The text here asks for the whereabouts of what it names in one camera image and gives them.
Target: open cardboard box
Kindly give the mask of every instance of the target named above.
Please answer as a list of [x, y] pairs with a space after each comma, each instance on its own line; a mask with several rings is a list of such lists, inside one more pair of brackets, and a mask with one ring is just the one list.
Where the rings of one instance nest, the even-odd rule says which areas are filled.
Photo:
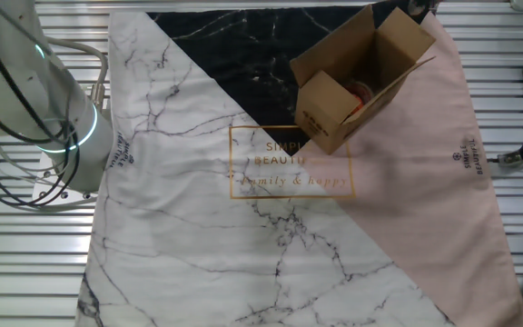
[[[433, 36], [398, 8], [376, 29], [372, 7], [367, 5], [291, 60], [300, 87], [296, 124], [324, 152], [332, 154], [390, 103], [407, 75], [428, 61], [417, 63], [434, 42]], [[352, 78], [368, 85], [374, 96], [350, 115], [360, 102], [341, 84]]]

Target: metal grating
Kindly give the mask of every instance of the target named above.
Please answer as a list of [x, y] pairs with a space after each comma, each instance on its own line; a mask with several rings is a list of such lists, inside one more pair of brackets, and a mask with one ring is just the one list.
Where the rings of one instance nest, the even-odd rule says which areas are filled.
[[[302, 2], [182, 2], [102, 0], [36, 1], [47, 35], [72, 39], [106, 52], [108, 13], [126, 11], [192, 11], [235, 7], [316, 5]], [[365, 2], [321, 2], [363, 5]], [[509, 4], [444, 3], [438, 19], [459, 47], [481, 134], [489, 157], [523, 144], [523, 13]], [[98, 75], [90, 55], [55, 48], [84, 87]], [[110, 98], [107, 87], [106, 100]], [[39, 167], [41, 152], [10, 137], [0, 143], [25, 165]], [[13, 166], [5, 170], [20, 174]], [[523, 171], [503, 174], [492, 167], [518, 281], [523, 292]], [[31, 197], [29, 182], [6, 181]], [[88, 251], [94, 204], [59, 213], [26, 213], [0, 204], [0, 326], [67, 327], [74, 325], [76, 299]]]

